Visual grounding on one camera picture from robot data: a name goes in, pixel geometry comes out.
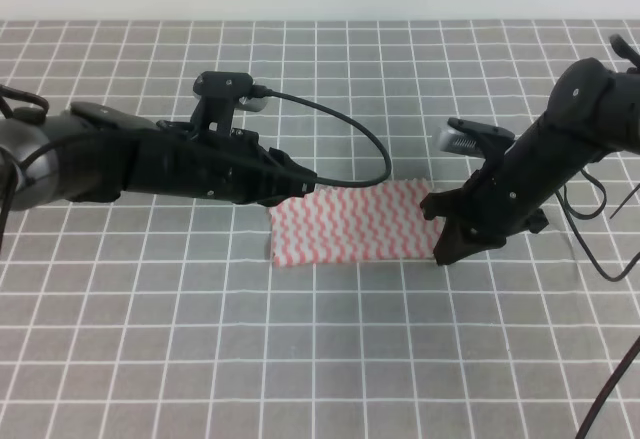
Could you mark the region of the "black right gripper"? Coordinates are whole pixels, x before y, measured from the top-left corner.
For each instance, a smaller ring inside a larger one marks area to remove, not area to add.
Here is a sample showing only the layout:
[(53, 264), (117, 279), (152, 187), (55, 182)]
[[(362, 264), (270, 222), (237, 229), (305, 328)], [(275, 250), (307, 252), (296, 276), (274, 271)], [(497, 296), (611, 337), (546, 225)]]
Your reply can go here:
[(541, 205), (575, 172), (575, 138), (544, 120), (512, 142), (498, 127), (454, 118), (449, 125), (474, 140), (485, 162), (462, 193), (432, 192), (420, 203), (425, 220), (447, 218), (433, 250), (436, 263), (452, 265), (499, 249), (512, 235), (546, 228)]

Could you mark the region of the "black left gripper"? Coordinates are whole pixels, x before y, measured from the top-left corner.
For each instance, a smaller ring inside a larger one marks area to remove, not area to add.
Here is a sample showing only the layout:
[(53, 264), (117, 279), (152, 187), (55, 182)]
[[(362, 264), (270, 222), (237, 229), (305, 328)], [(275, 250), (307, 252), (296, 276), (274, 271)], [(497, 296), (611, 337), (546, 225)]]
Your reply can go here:
[[(127, 167), (127, 190), (185, 198), (217, 199), (266, 208), (313, 193), (317, 173), (280, 149), (262, 148), (255, 137), (192, 141), (169, 132), (144, 136)], [(275, 164), (285, 178), (244, 166)]]

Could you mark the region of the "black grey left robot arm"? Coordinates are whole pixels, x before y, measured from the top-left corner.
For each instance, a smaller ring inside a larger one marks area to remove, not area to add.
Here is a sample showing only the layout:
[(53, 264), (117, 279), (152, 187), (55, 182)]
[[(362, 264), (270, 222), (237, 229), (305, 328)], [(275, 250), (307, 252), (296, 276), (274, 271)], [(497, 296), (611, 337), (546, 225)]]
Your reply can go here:
[(189, 121), (154, 122), (91, 102), (56, 116), (46, 99), (1, 89), (1, 195), (21, 211), (122, 193), (273, 207), (313, 191), (317, 175), (232, 125), (236, 103), (203, 97)]

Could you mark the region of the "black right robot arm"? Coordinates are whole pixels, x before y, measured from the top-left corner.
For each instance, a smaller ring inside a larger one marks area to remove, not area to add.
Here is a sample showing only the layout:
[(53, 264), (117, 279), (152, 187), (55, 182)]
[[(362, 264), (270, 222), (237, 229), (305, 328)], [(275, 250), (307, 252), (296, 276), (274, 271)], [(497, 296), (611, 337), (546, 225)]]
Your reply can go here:
[(521, 136), (499, 126), (452, 117), (440, 148), (483, 159), (459, 188), (428, 194), (427, 220), (444, 220), (433, 255), (451, 265), (499, 249), (508, 237), (538, 233), (548, 220), (541, 206), (586, 165), (620, 151), (639, 151), (639, 56), (618, 34), (611, 46), (633, 67), (607, 69), (595, 58), (569, 66), (545, 111)]

